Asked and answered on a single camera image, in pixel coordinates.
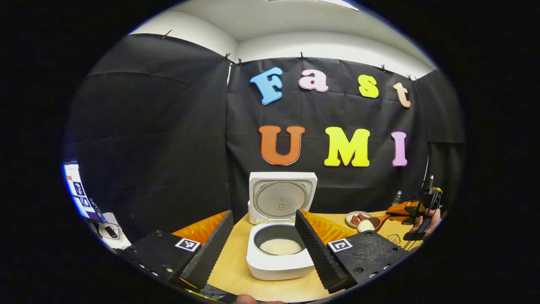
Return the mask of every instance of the food on plate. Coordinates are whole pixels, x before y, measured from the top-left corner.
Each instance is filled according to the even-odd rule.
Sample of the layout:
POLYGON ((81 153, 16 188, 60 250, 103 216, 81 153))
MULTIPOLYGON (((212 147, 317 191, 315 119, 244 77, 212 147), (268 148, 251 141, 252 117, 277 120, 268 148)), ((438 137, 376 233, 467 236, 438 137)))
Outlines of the food on plate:
POLYGON ((364 216, 361 213, 358 213, 358 218, 360 219, 360 221, 365 221, 368 219, 367 216, 364 216))
POLYGON ((350 223, 353 225, 358 225, 360 223, 360 220, 358 219, 358 216, 353 215, 353 218, 350 220, 350 223))

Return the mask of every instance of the yellow object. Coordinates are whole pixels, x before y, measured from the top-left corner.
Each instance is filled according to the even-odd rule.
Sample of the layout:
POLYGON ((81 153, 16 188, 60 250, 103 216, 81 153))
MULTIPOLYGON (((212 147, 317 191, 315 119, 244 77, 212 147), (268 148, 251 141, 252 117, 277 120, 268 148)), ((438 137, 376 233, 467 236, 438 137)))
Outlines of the yellow object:
POLYGON ((191 286, 191 287, 193 287, 193 288, 197 288, 197 287, 196 287, 195 285, 193 285, 193 284, 189 283, 188 281, 186 281, 186 280, 182 279, 181 277, 179 277, 179 279, 180 279, 180 280, 181 280, 182 282, 184 282, 184 283, 188 284, 189 286, 191 286))
POLYGON ((341 155, 344 165, 348 165, 350 159, 353 167, 367 167, 368 160, 368 137, 369 131, 366 129, 357 129, 354 132, 353 138, 347 139, 347 136, 340 127, 326 128, 326 134, 330 137, 330 145, 328 148, 328 158, 325 159, 326 166, 339 166, 338 152, 341 155))
POLYGON ((344 227, 324 219, 313 213, 309 213, 305 210, 300 210, 306 217, 309 224, 313 227, 317 235, 321 238, 321 241, 326 245, 328 242, 342 239, 354 235, 355 232, 351 232, 344 227))
POLYGON ((218 226, 219 222, 225 217, 228 211, 222 212, 220 214, 207 217, 202 221, 198 221, 195 224, 191 224, 185 228, 182 228, 176 232, 173 232, 173 235, 185 237, 192 241, 201 243, 201 246, 208 240, 214 229, 218 226))
POLYGON ((358 83, 360 83, 358 89, 360 90, 360 94, 362 94, 362 96, 377 98, 379 95, 379 89, 375 86, 377 84, 377 80, 375 80, 373 76, 360 75, 358 76, 358 83))

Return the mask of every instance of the screen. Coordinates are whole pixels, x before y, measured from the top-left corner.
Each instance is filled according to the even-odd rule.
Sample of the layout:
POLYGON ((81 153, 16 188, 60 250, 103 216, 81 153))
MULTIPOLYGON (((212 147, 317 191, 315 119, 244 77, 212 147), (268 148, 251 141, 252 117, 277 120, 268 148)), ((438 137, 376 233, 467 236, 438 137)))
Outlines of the screen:
POLYGON ((79 175, 79 164, 76 160, 64 162, 64 175, 68 184, 67 187, 71 193, 71 198, 75 206, 77 206, 79 213, 87 219, 106 222, 99 208, 86 193, 79 175))

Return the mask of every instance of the human hand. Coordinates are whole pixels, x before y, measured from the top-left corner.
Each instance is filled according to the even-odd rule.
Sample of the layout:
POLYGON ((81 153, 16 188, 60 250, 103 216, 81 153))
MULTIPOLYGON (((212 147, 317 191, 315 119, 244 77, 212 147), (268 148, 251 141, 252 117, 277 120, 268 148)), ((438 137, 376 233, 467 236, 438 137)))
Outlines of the human hand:
MULTIPOLYGON (((247 294, 239 294, 234 304, 257 304, 257 300, 254 297, 247 294)), ((285 304, 283 301, 270 301, 263 304, 285 304)))
MULTIPOLYGON (((429 235, 433 232, 433 230, 435 230, 435 228, 437 228, 439 223, 441 223, 441 210, 440 209, 437 208, 436 210, 428 210, 427 215, 431 216, 431 222, 429 222, 428 230, 426 231, 426 234, 423 237, 424 239, 429 237, 429 235)), ((409 230, 409 232, 418 231, 423 221, 424 221, 424 217, 420 216, 416 224, 414 224, 414 226, 409 230)))

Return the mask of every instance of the white wall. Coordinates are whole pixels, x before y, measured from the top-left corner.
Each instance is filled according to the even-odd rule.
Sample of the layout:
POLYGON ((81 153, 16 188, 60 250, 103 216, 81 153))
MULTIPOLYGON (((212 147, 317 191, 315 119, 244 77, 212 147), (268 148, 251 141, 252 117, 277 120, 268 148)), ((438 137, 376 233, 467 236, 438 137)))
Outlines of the white wall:
POLYGON ((237 56, 243 62, 279 57, 333 58, 384 68, 420 78, 432 71, 421 61, 386 44, 362 37, 320 31, 289 32, 240 42, 237 56))
POLYGON ((178 11, 165 11, 130 34, 160 34, 191 41, 229 59, 243 62, 264 58, 321 57, 384 67, 403 76, 420 78, 433 69, 411 55, 387 44, 347 34, 322 31, 289 32, 238 43, 211 23, 178 11))
POLYGON ((238 42, 227 33, 193 15, 179 11, 165 11, 148 20, 131 34, 160 34, 187 40, 236 61, 238 42))

